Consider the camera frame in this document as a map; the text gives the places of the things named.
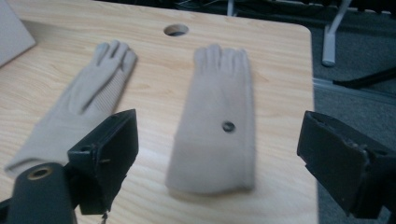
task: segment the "glove finger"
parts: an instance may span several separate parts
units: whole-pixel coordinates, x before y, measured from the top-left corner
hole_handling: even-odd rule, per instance
[[[210,45],[206,49],[206,64],[212,72],[217,72],[220,64],[221,48],[220,45]]]
[[[120,45],[120,41],[118,41],[118,40],[111,41],[110,47],[108,48],[108,51],[106,52],[105,56],[103,57],[103,60],[112,59],[114,54],[115,54],[115,52],[119,48],[119,45]]]
[[[194,52],[194,71],[195,74],[202,76],[205,74],[206,54],[204,48],[199,48]]]
[[[233,76],[233,56],[234,49],[224,49],[221,54],[220,71],[227,76]]]
[[[91,65],[99,65],[102,61],[103,57],[106,55],[108,51],[109,45],[107,43],[102,43],[96,46],[95,53],[93,54]]]
[[[119,47],[114,52],[113,58],[119,59],[120,61],[123,60],[126,51],[129,49],[129,46],[125,43],[120,43]]]
[[[96,94],[105,87],[120,69],[120,60],[101,61],[101,65],[89,70],[87,76],[76,83],[71,90],[69,110],[74,114],[82,114]]]
[[[125,83],[132,74],[134,65],[136,63],[136,55],[132,50],[128,50],[123,58],[122,65],[115,76],[103,87],[98,95],[92,100],[88,114],[95,114],[97,110],[110,115],[120,99],[121,93],[124,89]]]
[[[242,71],[245,71],[245,72],[247,72],[248,74],[251,74],[251,72],[250,72],[250,62],[249,62],[249,59],[248,59],[248,53],[244,50],[244,49],[242,49],[241,50],[241,52],[242,52],[242,59],[241,59],[241,61],[242,61]],[[245,76],[245,82],[246,83],[250,83],[251,84],[251,76]]]
[[[121,64],[121,70],[123,71],[124,75],[126,77],[128,77],[131,72],[132,69],[134,68],[134,65],[136,64],[137,61],[137,56],[134,53],[133,50],[128,49],[125,53],[125,57],[122,60],[122,64]]]

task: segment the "metal ring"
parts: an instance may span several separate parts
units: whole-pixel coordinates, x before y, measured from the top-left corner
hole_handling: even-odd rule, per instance
[[[38,167],[37,169],[33,170],[27,176],[27,178],[30,180],[38,180],[38,179],[44,178],[50,174],[52,174],[52,168],[50,168],[49,166],[42,166],[42,167]]]

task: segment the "chair leg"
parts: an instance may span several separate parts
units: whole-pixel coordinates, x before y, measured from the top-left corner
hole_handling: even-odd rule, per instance
[[[322,64],[328,67],[335,65],[335,32],[347,13],[347,8],[352,0],[343,0],[332,24],[324,29]]]

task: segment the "wood grain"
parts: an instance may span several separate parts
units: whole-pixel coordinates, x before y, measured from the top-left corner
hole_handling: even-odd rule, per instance
[[[118,39],[138,55],[117,111],[137,111],[140,152],[108,223],[317,223],[315,179],[296,156],[311,110],[309,31],[298,25],[91,1],[8,1],[37,45],[0,68],[0,165],[12,158],[95,46]],[[184,24],[183,36],[166,35]],[[195,49],[218,43],[250,59],[257,128],[256,188],[217,197],[163,184],[193,72]],[[13,180],[0,173],[0,200]],[[78,215],[78,223],[99,216]]]

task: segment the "dark button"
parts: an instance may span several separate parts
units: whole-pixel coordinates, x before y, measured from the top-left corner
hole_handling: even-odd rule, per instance
[[[235,125],[230,121],[224,121],[221,126],[226,133],[233,133],[235,130]]]

